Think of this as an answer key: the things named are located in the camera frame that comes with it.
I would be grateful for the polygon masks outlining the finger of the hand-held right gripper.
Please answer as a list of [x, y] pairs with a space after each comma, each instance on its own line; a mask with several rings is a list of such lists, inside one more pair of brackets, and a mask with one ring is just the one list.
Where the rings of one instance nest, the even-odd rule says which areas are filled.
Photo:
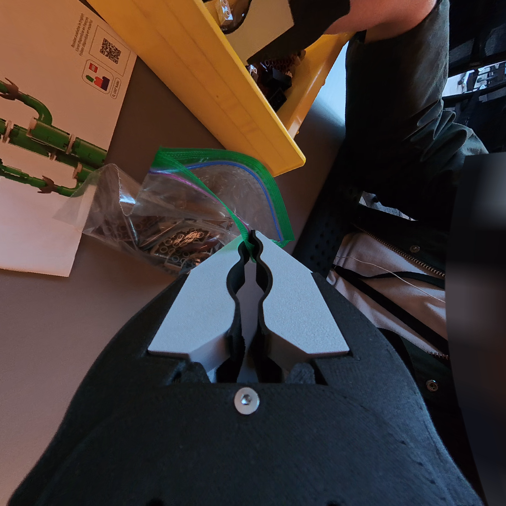
[[289, 1], [222, 1], [221, 29], [241, 60], [293, 27]]

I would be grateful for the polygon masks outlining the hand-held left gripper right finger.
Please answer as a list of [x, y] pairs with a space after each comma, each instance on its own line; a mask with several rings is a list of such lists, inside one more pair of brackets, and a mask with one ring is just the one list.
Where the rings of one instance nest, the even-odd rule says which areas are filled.
[[283, 371], [298, 363], [349, 353], [317, 280], [321, 276], [255, 231], [256, 283], [259, 301], [255, 369], [259, 382], [281, 383]]

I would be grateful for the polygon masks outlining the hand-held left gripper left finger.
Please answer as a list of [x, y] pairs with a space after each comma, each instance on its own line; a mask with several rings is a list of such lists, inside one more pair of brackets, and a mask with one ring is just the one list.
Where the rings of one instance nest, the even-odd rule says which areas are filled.
[[[246, 262], [236, 237], [208, 260], [191, 270], [156, 331], [148, 353], [200, 363], [212, 382], [256, 380], [244, 365], [256, 332], [255, 266]], [[232, 379], [218, 376], [218, 367], [232, 357], [232, 326], [240, 323], [239, 372]]]

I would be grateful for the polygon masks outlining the pile of toy building bricks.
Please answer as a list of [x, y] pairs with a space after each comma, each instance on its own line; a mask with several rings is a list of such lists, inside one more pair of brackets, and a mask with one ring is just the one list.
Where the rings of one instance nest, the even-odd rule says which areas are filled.
[[[220, 29], [222, 29], [222, 1], [204, 1], [204, 3], [212, 16], [215, 17]], [[295, 67], [300, 63], [299, 56], [300, 53], [253, 64], [248, 64], [247, 60], [242, 60], [246, 70], [275, 111], [278, 111], [286, 102], [285, 92], [292, 86]]]

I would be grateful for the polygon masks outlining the yellow plastic storage bin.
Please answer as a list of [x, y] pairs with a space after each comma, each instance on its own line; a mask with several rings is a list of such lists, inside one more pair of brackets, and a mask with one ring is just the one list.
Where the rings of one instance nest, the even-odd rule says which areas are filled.
[[273, 176], [305, 164], [294, 137], [350, 32], [307, 47], [275, 112], [202, 1], [89, 4], [224, 148], [258, 159]]

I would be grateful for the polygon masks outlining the small cluster of toy bricks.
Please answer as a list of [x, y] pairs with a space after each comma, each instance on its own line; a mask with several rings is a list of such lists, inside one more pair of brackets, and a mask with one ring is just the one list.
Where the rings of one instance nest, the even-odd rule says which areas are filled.
[[175, 274], [197, 267], [221, 249], [219, 233], [193, 219], [136, 215], [107, 218], [92, 231], [108, 245]]

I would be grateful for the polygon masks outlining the clear zip bag green seal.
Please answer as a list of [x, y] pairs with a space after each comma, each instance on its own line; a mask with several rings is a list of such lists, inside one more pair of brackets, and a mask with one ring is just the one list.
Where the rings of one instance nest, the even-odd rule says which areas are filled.
[[220, 231], [224, 246], [236, 237], [248, 240], [251, 230], [280, 246], [294, 239], [274, 178], [255, 158], [228, 150], [161, 148], [142, 184], [109, 164], [89, 176], [55, 218], [96, 238], [98, 225], [122, 215], [202, 221]]

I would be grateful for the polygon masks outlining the person's right forearm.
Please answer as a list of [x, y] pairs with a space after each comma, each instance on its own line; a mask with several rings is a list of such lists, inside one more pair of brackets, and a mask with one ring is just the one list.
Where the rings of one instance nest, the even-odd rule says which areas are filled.
[[408, 32], [431, 12], [436, 1], [350, 1], [350, 12], [325, 32], [335, 35], [366, 31], [365, 43]]

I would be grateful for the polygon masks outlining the grey desk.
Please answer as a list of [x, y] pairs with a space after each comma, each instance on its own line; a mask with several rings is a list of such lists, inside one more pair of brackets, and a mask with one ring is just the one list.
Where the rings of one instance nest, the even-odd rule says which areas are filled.
[[[344, 137], [345, 54], [295, 137], [305, 165], [276, 178], [296, 240]], [[141, 182], [161, 146], [222, 148], [138, 59], [108, 160]], [[88, 236], [67, 278], [1, 271], [1, 505], [46, 449], [110, 339], [172, 280]]]

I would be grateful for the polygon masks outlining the black perforated chair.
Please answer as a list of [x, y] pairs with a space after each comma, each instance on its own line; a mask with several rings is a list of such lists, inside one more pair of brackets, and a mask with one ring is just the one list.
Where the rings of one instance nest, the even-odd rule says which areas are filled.
[[329, 274], [345, 235], [351, 230], [362, 192], [352, 185], [320, 191], [293, 257], [324, 278]]

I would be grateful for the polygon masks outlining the white shirt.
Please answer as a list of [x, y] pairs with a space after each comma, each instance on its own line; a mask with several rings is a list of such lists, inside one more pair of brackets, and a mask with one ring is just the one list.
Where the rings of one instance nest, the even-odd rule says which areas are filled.
[[[447, 339], [445, 289], [427, 281], [427, 276], [431, 276], [443, 285], [443, 276], [397, 254], [363, 232], [353, 232], [345, 237], [335, 263], [362, 276], [361, 281]], [[448, 352], [430, 344], [427, 338], [354, 287], [335, 270], [330, 271], [327, 281], [377, 328], [393, 331], [425, 352], [448, 355]]]

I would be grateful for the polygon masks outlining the dark green jacket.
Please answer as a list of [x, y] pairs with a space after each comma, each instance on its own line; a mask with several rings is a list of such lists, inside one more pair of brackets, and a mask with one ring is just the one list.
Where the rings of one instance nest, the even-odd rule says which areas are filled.
[[[358, 32], [348, 45], [346, 136], [337, 163], [359, 190], [377, 197], [379, 209], [358, 205], [351, 233], [366, 233], [444, 278], [465, 158], [488, 153], [474, 132], [444, 109], [449, 2], [436, 1], [423, 21], [394, 38], [365, 43], [365, 36], [366, 31]], [[440, 435], [464, 434], [447, 339], [361, 281], [362, 276], [336, 263], [332, 270], [448, 352], [425, 352], [380, 328], [413, 374]]]

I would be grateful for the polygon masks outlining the plant building instruction booklet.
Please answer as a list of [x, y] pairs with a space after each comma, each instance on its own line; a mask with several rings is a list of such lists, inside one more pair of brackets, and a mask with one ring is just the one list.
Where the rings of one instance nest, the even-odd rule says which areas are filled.
[[86, 210], [55, 215], [104, 165], [135, 61], [80, 1], [1, 1], [1, 268], [69, 276]]

